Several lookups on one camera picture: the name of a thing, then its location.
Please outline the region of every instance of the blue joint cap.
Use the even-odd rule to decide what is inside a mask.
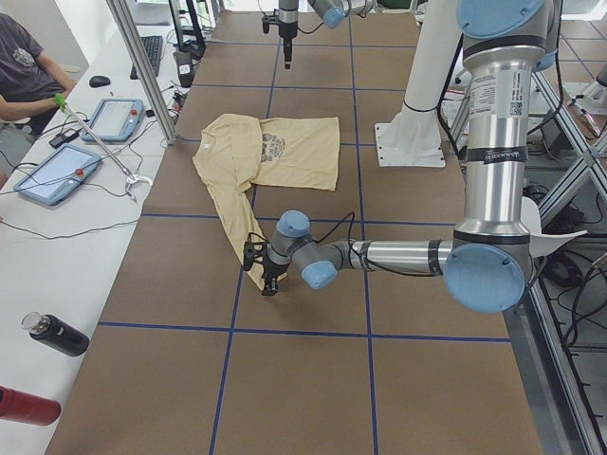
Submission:
[[[278,220],[276,230],[285,237],[293,239],[304,237],[310,232],[310,219],[298,210],[289,210]]]
[[[466,244],[451,252],[443,277],[462,305],[480,313],[497,313],[516,305],[526,282],[512,256],[491,245]]]
[[[343,19],[345,19],[345,12],[339,7],[328,10],[322,17],[324,24],[331,29],[341,24]]]
[[[556,60],[557,60],[557,51],[553,50],[552,52],[549,52],[546,55],[544,55],[543,58],[539,62],[536,63],[536,65],[533,67],[533,72],[535,73],[536,71],[544,71],[545,69],[552,66]]]
[[[543,3],[544,0],[460,0],[457,22],[466,36],[491,40],[522,27]]]
[[[338,276],[338,271],[329,261],[317,261],[302,270],[302,278],[312,289],[323,289]]]

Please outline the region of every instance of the keyboard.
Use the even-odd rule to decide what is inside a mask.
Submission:
[[[154,69],[154,75],[158,76],[160,60],[162,58],[162,37],[160,35],[142,36],[141,41],[143,42],[145,53],[148,54],[148,58]],[[139,79],[134,65],[133,68],[131,68],[131,79]]]

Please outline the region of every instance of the label on robot arm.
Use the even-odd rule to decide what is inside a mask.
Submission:
[[[470,88],[470,118],[527,117],[529,111],[529,71],[505,69],[475,78]]]

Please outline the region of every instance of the person's arm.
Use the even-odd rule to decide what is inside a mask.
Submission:
[[[34,117],[57,107],[53,98],[29,102],[8,102],[0,95],[0,118],[5,121],[15,121],[22,118]]]
[[[60,83],[65,90],[71,91],[71,89],[74,88],[74,85],[76,85],[74,81],[67,76],[64,69],[46,52],[42,51],[42,53],[36,57],[36,63],[42,67],[51,78]]]

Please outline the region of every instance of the red can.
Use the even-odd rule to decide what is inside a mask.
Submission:
[[[61,405],[56,401],[0,386],[0,419],[45,426],[60,413]]]

